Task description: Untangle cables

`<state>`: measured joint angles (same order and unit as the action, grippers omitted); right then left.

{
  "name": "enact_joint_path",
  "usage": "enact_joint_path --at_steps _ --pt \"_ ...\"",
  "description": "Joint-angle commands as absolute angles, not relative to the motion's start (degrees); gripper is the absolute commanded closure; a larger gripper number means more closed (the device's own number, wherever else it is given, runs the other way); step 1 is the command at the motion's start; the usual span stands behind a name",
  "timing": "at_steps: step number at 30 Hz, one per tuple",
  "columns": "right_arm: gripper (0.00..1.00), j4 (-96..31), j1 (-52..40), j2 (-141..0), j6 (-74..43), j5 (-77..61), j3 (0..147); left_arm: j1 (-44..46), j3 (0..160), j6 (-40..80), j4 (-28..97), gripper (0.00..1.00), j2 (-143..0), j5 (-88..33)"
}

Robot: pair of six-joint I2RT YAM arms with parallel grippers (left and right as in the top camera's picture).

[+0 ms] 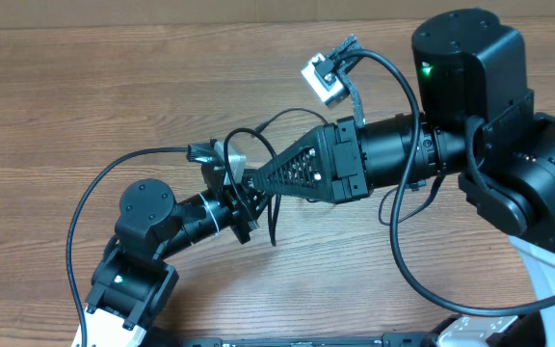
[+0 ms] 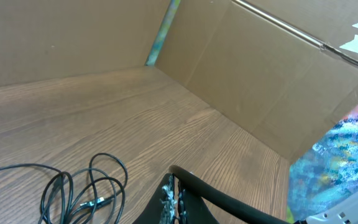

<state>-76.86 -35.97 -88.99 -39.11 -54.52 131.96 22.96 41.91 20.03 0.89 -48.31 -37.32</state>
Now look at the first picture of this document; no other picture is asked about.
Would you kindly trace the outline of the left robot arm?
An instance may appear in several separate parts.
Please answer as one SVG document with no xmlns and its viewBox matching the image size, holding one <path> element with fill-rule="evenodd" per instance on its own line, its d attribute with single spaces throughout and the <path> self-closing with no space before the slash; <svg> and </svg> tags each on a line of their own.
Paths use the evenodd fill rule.
<svg viewBox="0 0 555 347">
<path fill-rule="evenodd" d="M 229 228 L 240 243 L 251 238 L 271 196 L 244 173 L 235 187 L 210 175 L 211 186 L 186 200 L 165 182 L 132 183 L 119 200 L 119 217 L 91 278 L 86 298 L 75 296 L 75 346 L 141 346 L 169 300 L 179 275 L 168 258 Z"/>
</svg>

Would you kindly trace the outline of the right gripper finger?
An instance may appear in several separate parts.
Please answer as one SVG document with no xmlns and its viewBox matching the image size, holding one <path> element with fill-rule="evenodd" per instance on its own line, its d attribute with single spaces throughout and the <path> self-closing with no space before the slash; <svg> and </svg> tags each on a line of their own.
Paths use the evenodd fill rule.
<svg viewBox="0 0 555 347">
<path fill-rule="evenodd" d="M 366 124 L 363 113 L 361 98 L 357 87 L 348 77 L 349 72 L 360 62 L 361 57 L 344 58 L 347 53 L 362 49 L 363 46 L 358 42 L 355 35 L 350 35 L 344 39 L 329 54 L 329 58 L 334 62 L 334 68 L 331 71 L 338 82 L 341 83 L 341 90 L 336 94 L 332 105 L 341 103 L 347 97 L 351 99 L 356 128 L 362 128 Z"/>
<path fill-rule="evenodd" d="M 252 175 L 253 187 L 268 194 L 335 202 L 331 146 L 335 124 L 318 125 Z"/>
</svg>

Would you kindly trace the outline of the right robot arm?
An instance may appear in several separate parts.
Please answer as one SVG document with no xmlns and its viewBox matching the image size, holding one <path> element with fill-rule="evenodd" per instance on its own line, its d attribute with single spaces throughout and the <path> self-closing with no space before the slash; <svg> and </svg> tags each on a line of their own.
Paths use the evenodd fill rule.
<svg viewBox="0 0 555 347">
<path fill-rule="evenodd" d="M 344 39 L 314 55 L 302 76 L 327 105 L 350 98 L 350 117 L 309 130 L 252 177 L 266 194 L 332 204 L 394 192 L 390 247 L 403 278 L 454 317 L 429 334 L 432 346 L 555 346 L 555 117 L 534 109 L 525 44 L 492 12 L 438 14 L 412 34 L 418 84 L 403 85 L 408 114 L 369 122 L 350 71 L 364 58 L 387 58 Z M 520 255 L 536 299 L 512 307 L 471 307 L 422 285 L 399 246 L 404 193 L 455 174 L 477 214 L 505 233 Z"/>
</svg>

